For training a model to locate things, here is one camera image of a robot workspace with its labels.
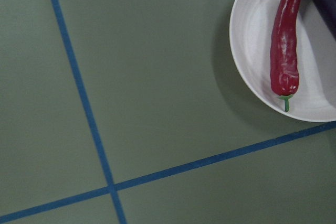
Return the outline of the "pink plate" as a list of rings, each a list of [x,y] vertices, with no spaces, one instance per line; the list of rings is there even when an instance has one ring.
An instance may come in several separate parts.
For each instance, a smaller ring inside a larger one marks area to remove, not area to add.
[[[230,47],[239,74],[273,110],[308,122],[335,120],[335,38],[312,0],[302,0],[297,19],[298,91],[284,102],[270,87],[270,46],[280,0],[235,0],[229,23]]]

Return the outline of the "red chili pepper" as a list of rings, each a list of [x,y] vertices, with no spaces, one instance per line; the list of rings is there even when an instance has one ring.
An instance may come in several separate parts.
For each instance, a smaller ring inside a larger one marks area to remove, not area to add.
[[[271,33],[270,86],[290,110],[299,87],[296,24],[301,0],[280,0]]]

